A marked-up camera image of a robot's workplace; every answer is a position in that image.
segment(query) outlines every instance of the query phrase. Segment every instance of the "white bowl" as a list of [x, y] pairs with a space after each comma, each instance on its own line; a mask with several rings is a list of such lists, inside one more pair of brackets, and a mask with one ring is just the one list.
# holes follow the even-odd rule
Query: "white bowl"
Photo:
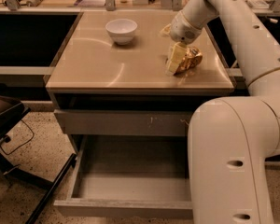
[[105, 28], [114, 42], [119, 45], [126, 45], [133, 40], [137, 26], [135, 21], [116, 19], [110, 21]]

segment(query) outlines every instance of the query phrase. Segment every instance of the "open drawer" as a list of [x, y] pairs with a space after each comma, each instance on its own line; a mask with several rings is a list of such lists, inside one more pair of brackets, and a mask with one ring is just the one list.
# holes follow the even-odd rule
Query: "open drawer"
[[187, 137], [85, 135], [65, 216], [192, 218]]

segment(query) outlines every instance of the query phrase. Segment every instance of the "concrete floor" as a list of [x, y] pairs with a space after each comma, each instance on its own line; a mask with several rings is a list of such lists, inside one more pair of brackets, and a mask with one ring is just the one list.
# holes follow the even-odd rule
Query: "concrete floor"
[[[24, 120], [34, 130], [35, 138], [24, 147], [7, 158], [13, 164], [30, 173], [53, 180], [59, 173], [67, 158], [73, 152], [66, 135], [62, 134], [59, 125], [51, 112], [31, 112]], [[29, 139], [27, 128], [19, 123], [11, 132], [12, 141], [3, 144], [9, 152], [17, 144]], [[93, 223], [93, 224], [192, 224], [192, 220], [172, 219], [143, 219], [133, 218], [108, 218], [108, 217], [64, 217], [53, 202], [56, 199], [64, 200], [68, 191], [68, 183], [73, 170], [65, 176], [61, 185], [56, 189], [53, 197], [41, 213], [36, 223]], [[267, 162], [266, 165], [271, 202], [275, 224], [280, 224], [280, 162]], [[45, 191], [35, 188], [18, 180], [11, 179], [11, 186], [0, 177], [0, 224], [24, 223], [31, 215]]]

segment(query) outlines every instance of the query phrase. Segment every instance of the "black cable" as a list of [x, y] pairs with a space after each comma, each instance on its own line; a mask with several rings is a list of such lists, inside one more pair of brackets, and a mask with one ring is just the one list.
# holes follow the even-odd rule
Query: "black cable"
[[10, 154], [14, 153], [14, 152], [17, 151], [20, 147], [23, 147], [24, 145], [26, 145], [26, 144], [28, 144], [30, 141], [32, 141], [32, 140], [34, 139], [34, 137], [35, 137], [35, 133], [34, 133], [34, 131], [30, 128], [30, 126], [29, 126], [25, 121], [23, 121], [23, 120], [21, 120], [21, 122], [22, 122], [24, 125], [26, 125], [26, 127], [30, 130], [32, 136], [31, 136], [26, 142], [24, 142], [23, 144], [17, 146], [15, 149], [13, 149], [13, 150], [12, 150], [11, 152], [9, 152], [9, 153], [5, 152], [5, 151], [3, 150], [1, 144], [0, 144], [0, 149], [1, 149], [2, 152], [3, 152], [4, 154], [6, 154], [6, 155], [10, 155]]

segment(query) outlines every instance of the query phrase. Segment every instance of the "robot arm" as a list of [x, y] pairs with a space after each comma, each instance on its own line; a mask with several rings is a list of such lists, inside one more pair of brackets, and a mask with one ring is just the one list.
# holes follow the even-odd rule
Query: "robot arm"
[[280, 45], [244, 0], [189, 0], [171, 38], [189, 44], [216, 16], [252, 97], [207, 102], [190, 121], [194, 221], [273, 224], [264, 162], [280, 154]]

